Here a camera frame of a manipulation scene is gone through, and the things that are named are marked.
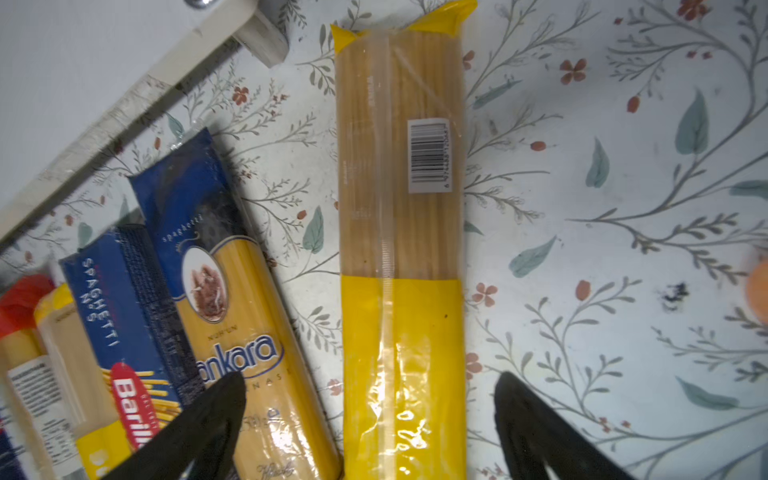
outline floral tablecloth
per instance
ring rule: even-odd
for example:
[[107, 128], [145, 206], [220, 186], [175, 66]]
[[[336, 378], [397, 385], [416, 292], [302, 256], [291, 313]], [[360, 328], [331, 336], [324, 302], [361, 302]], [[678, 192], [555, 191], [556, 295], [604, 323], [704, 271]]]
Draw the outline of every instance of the floral tablecloth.
[[[222, 47], [19, 233], [5, 282], [130, 215], [126, 176], [210, 125], [340, 441], [329, 25], [437, 5], [268, 3], [286, 63]], [[504, 370], [638, 478], [768, 478], [768, 327], [744, 298], [768, 251], [767, 15], [760, 0], [480, 1], [463, 60], [469, 478], [510, 478], [492, 418]]]

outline barcode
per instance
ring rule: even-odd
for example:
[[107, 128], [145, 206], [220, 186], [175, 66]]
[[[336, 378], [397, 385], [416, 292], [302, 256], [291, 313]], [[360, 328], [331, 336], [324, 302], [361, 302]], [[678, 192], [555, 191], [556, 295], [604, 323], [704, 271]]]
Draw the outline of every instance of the barcode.
[[408, 120], [408, 192], [452, 190], [451, 128], [447, 118]]
[[88, 475], [85, 473], [85, 468], [81, 468], [69, 475], [64, 475], [61, 480], [88, 480]]

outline wooden leg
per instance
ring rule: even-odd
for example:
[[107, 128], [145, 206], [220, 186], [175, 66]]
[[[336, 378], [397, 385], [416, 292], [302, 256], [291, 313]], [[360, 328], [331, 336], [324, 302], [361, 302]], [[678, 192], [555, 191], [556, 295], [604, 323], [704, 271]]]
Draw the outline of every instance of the wooden leg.
[[237, 30], [233, 37], [250, 50], [267, 67], [283, 63], [288, 55], [288, 41], [285, 35], [256, 10], [248, 22]]

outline white label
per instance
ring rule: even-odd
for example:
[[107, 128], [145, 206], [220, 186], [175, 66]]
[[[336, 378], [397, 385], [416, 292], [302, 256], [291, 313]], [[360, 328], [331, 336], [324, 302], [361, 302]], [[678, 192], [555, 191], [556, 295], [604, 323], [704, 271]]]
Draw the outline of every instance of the white label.
[[408, 193], [447, 194], [453, 188], [451, 125], [447, 118], [408, 120]]
[[11, 414], [11, 408], [5, 401], [5, 395], [7, 392], [0, 388], [0, 423], [2, 428], [5, 429], [5, 434], [8, 436], [8, 441], [11, 443], [14, 455], [18, 463], [22, 466], [22, 472], [24, 472], [27, 480], [39, 480], [37, 465], [32, 458], [32, 454], [27, 450], [25, 443], [24, 433], [18, 427], [18, 423]]
[[39, 356], [9, 370], [8, 377], [43, 439], [56, 477], [82, 478], [85, 472], [72, 438], [67, 406], [48, 356]]

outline red oval logo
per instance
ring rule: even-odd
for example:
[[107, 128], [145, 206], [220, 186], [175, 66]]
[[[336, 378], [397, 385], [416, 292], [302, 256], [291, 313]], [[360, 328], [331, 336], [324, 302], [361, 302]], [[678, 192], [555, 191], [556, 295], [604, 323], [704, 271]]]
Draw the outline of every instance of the red oval logo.
[[115, 363], [111, 370], [112, 396], [120, 421], [134, 449], [141, 448], [159, 431], [152, 397], [141, 379], [127, 363]]

